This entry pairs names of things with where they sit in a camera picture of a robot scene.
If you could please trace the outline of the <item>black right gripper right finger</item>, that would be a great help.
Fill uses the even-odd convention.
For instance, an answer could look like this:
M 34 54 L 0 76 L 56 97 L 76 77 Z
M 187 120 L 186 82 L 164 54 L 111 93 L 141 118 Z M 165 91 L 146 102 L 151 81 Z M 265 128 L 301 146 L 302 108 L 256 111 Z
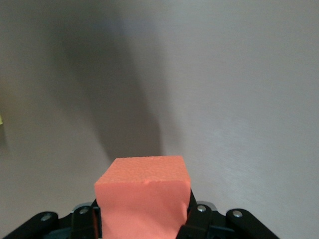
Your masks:
M 198 201 L 193 193 L 187 220 L 179 229 L 180 239 L 275 239 L 277 236 L 253 214 L 231 209 L 226 215 L 213 203 Z

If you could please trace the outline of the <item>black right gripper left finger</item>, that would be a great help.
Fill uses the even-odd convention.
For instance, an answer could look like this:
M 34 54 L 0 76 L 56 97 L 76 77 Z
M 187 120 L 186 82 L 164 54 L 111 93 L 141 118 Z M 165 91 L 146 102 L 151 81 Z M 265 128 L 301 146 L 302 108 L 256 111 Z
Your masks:
M 5 239 L 100 239 L 100 207 L 96 201 L 77 205 L 60 218 L 56 212 L 38 213 L 6 235 Z

